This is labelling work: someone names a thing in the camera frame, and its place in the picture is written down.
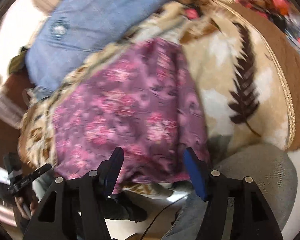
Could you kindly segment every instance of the black cable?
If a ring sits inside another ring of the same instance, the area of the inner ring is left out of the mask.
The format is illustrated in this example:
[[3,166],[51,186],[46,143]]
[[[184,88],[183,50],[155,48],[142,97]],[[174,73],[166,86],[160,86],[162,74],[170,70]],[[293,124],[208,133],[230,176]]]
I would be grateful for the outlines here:
[[148,230],[150,229],[150,227],[153,225],[153,223],[155,222],[155,220],[157,219],[157,217],[164,211],[166,210],[168,207],[172,206],[173,204],[177,203],[178,201],[180,201],[181,199],[184,199],[185,197],[187,197],[188,195],[183,196],[182,198],[179,198],[178,200],[176,200],[175,202],[172,202],[171,204],[169,204],[168,206],[164,207],[152,220],[152,222],[150,223],[150,225],[147,227],[146,231],[143,233],[143,235],[141,236],[140,240],[142,240],[146,233],[148,232]]

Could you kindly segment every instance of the floor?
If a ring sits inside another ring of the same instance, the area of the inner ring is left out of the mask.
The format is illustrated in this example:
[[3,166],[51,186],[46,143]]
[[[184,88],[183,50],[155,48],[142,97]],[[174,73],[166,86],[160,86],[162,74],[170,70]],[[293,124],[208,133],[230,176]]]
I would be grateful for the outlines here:
[[[0,76],[3,82],[7,78],[7,67],[11,58],[19,53],[19,48],[28,43],[43,14],[33,7],[31,0],[17,0],[5,15],[0,30]],[[298,191],[296,201],[283,229],[285,240],[292,240],[300,230],[300,150],[288,153],[298,174]],[[107,221],[108,229],[113,238],[126,239],[133,233],[143,233],[154,216],[167,204],[169,200],[152,200],[140,195],[131,196],[136,204],[145,208],[149,213],[147,221],[135,224],[129,221]],[[171,206],[163,212],[149,230],[149,234],[163,236],[171,227],[175,212],[181,207],[184,200]]]

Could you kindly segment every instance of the blue denim fabric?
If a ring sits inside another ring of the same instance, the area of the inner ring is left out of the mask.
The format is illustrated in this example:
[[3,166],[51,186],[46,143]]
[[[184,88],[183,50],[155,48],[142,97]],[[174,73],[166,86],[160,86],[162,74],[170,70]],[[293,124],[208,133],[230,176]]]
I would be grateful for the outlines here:
[[63,0],[26,55],[29,77],[56,90],[91,53],[119,40],[167,0]]
[[53,91],[47,88],[35,87],[34,89],[32,89],[32,93],[35,98],[40,101],[42,99],[50,97],[53,94]]

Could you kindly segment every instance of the purple floral cloth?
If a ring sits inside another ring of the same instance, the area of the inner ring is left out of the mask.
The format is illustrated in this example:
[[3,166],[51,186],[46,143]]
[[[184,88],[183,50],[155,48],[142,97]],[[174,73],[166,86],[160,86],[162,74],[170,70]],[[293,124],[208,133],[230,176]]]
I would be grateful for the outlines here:
[[65,99],[53,115],[58,165],[83,176],[124,150],[120,183],[189,179],[185,147],[209,161],[205,120],[182,49],[161,38],[132,45]]

